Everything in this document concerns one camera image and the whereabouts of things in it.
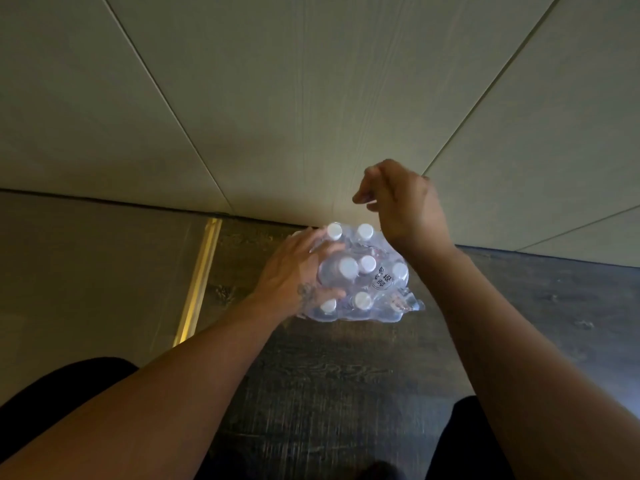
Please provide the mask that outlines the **person's left hand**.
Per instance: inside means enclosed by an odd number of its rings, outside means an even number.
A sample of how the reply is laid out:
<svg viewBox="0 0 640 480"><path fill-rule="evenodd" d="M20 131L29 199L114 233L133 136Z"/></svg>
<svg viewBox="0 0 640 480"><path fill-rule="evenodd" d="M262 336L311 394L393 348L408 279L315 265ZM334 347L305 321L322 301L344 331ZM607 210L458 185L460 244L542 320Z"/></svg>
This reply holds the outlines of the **person's left hand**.
<svg viewBox="0 0 640 480"><path fill-rule="evenodd" d="M268 259L249 301L278 321L322 305L314 304L315 288L335 287L320 284L319 268L345 249L340 242L320 242L325 233L307 228L288 236Z"/></svg>

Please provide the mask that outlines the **person's right hand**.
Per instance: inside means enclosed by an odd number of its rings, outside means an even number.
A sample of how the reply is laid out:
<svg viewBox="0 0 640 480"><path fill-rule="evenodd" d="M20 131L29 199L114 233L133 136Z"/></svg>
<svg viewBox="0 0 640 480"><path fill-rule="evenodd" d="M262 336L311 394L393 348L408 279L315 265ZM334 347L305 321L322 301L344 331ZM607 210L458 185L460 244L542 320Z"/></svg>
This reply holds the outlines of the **person's right hand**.
<svg viewBox="0 0 640 480"><path fill-rule="evenodd" d="M454 245L435 185L428 177L400 165L397 208L374 212L384 237L407 260L448 253Z"/></svg>

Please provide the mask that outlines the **shrink-wrapped pack of water bottles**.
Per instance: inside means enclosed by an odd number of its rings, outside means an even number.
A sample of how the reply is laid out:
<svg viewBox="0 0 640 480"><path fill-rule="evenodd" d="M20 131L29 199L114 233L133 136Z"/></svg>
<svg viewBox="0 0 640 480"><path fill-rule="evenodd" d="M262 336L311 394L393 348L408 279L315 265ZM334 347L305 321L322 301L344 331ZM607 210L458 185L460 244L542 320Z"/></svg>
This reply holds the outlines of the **shrink-wrapped pack of water bottles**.
<svg viewBox="0 0 640 480"><path fill-rule="evenodd" d="M332 222L314 247L324 242L342 243L344 249L319 266L317 281L323 287L343 289L346 295L327 300L300 318L395 323L407 313L425 309L408 287L410 272L405 259L372 225Z"/></svg>

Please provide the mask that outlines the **person's right forearm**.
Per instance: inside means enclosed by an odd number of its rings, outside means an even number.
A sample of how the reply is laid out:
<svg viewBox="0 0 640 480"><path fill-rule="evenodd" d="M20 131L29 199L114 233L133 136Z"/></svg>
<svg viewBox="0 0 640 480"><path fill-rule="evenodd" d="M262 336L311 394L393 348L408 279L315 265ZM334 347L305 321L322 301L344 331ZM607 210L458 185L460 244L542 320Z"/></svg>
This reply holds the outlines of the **person's right forearm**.
<svg viewBox="0 0 640 480"><path fill-rule="evenodd" d="M640 420L455 246L404 250L519 480L640 480Z"/></svg>

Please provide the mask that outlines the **person's left forearm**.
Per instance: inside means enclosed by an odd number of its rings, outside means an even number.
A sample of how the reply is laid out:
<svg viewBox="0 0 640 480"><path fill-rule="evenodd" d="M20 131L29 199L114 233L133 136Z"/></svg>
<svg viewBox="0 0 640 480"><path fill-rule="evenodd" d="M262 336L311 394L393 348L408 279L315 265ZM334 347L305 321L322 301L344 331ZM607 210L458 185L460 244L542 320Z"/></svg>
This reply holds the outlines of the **person's left forearm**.
<svg viewBox="0 0 640 480"><path fill-rule="evenodd" d="M299 303L249 295L60 420L0 480L194 480L245 373Z"/></svg>

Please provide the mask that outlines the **gold metal floor threshold strip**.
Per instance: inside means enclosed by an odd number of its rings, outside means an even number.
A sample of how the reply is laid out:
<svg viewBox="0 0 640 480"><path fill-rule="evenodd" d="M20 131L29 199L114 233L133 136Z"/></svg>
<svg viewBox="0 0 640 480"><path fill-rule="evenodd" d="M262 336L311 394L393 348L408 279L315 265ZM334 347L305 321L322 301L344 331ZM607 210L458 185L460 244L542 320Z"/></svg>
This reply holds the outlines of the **gold metal floor threshold strip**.
<svg viewBox="0 0 640 480"><path fill-rule="evenodd" d="M180 316L180 323L173 339L173 347L191 338L196 332L221 225L220 218L210 218L206 222L189 290Z"/></svg>

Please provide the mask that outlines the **person's right leg black trousers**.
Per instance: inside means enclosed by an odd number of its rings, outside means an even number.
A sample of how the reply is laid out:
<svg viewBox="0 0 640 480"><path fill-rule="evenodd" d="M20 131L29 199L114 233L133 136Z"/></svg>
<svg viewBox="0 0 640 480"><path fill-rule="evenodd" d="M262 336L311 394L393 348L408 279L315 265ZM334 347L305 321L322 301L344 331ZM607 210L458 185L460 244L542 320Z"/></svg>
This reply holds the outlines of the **person's right leg black trousers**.
<svg viewBox="0 0 640 480"><path fill-rule="evenodd" d="M476 395L454 404L425 480L515 480Z"/></svg>

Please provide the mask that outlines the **person's leg black trousers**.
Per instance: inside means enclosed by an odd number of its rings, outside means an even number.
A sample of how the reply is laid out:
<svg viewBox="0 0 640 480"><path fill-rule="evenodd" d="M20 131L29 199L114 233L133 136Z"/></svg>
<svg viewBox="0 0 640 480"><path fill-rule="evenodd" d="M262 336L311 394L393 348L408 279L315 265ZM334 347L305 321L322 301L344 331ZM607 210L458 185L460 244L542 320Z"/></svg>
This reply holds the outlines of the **person's leg black trousers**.
<svg viewBox="0 0 640 480"><path fill-rule="evenodd" d="M454 404L425 480L515 480L476 395Z"/></svg>
<svg viewBox="0 0 640 480"><path fill-rule="evenodd" d="M137 370L123 358L91 358L52 371L16 393L0 406L0 464Z"/></svg>

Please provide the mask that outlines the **person's left leg black trousers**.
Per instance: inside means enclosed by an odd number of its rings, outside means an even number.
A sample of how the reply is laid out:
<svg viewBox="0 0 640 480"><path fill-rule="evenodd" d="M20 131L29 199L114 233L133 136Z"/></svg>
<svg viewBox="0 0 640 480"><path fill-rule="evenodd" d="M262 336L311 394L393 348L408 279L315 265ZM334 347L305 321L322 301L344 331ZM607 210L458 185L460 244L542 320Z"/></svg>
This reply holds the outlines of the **person's left leg black trousers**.
<svg viewBox="0 0 640 480"><path fill-rule="evenodd" d="M52 371L16 393L0 406L0 464L137 370L123 358L91 358Z"/></svg>

